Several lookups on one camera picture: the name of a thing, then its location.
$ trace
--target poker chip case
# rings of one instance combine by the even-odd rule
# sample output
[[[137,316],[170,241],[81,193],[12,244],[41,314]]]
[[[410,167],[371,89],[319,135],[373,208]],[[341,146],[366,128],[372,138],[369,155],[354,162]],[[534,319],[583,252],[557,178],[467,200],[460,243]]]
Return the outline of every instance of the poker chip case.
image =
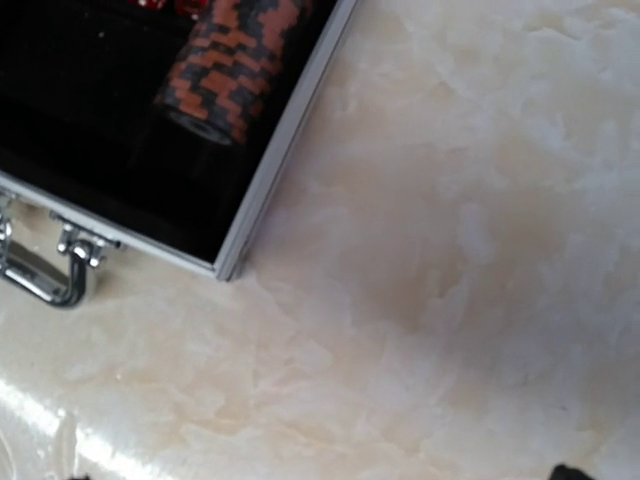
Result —
[[[237,276],[357,2],[315,2],[260,114],[215,142],[160,108],[198,41],[191,17],[128,0],[0,0],[0,276],[61,308],[125,246]],[[15,238],[20,201],[59,222],[67,272]]]

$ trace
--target red dice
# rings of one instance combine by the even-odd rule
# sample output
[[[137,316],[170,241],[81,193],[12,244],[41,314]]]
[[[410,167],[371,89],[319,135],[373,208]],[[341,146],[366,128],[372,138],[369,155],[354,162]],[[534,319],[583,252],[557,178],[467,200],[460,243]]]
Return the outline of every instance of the red dice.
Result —
[[[148,10],[162,10],[168,0],[129,0],[129,3]]]
[[[209,6],[209,0],[176,0],[178,15],[199,16]]]

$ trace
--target case handle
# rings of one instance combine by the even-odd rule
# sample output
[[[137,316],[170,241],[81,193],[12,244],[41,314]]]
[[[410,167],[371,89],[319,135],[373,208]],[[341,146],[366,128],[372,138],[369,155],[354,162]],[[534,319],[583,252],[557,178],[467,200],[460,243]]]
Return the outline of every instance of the case handle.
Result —
[[[13,228],[8,207],[13,197],[0,194],[0,277],[48,305],[56,308],[78,306],[93,291],[95,269],[105,251],[119,244],[97,235],[80,238],[81,227],[52,214],[63,222],[57,251],[69,259],[69,272],[63,274],[51,263],[12,240]]]

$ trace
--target marble surface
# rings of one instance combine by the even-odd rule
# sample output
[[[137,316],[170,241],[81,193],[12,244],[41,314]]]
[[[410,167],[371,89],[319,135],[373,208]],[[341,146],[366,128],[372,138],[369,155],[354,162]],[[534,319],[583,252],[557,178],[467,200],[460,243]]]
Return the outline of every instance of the marble surface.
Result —
[[[639,48],[637,0],[363,0],[241,281],[0,285],[0,478],[640,478]]]

